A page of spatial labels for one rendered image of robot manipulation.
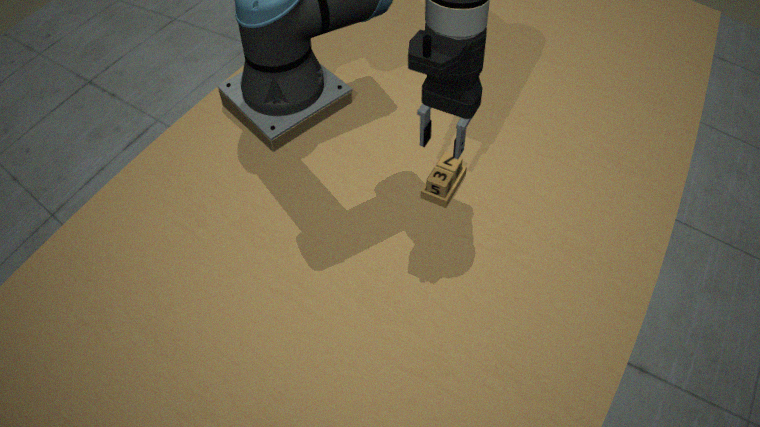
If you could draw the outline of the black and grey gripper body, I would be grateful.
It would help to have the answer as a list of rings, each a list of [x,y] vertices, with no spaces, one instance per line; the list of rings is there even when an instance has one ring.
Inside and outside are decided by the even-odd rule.
[[[425,0],[425,30],[414,35],[408,50],[408,69],[427,75],[422,85],[424,105],[464,119],[478,110],[489,2],[457,11],[462,9]]]

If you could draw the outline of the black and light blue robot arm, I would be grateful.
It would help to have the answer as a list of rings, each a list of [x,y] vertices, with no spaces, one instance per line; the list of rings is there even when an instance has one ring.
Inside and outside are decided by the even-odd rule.
[[[324,89],[311,38],[382,15],[392,2],[235,0],[245,56],[241,90],[246,104],[269,116],[310,107]]]

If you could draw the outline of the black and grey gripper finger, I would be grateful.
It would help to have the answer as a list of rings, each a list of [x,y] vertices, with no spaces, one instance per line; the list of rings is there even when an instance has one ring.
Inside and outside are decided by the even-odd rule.
[[[431,139],[431,107],[422,104],[417,110],[417,115],[420,116],[420,146],[425,147]]]
[[[462,152],[464,151],[466,127],[468,126],[472,118],[470,119],[460,118],[460,120],[458,121],[456,125],[457,134],[456,134],[456,139],[454,141],[454,152],[453,152],[453,158],[455,159],[459,159]]]

